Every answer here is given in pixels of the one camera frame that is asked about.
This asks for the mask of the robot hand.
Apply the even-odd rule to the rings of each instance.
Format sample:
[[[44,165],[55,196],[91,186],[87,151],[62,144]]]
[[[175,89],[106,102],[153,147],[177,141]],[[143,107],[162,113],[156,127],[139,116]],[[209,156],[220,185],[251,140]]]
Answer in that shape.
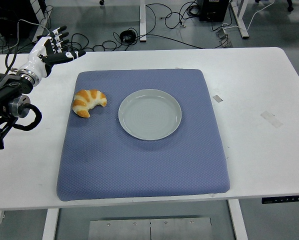
[[[16,72],[18,76],[28,75],[35,81],[40,81],[50,75],[54,65],[74,61],[86,54],[84,50],[68,50],[69,43],[67,27],[61,26],[47,36],[41,37],[30,51],[27,62]]]

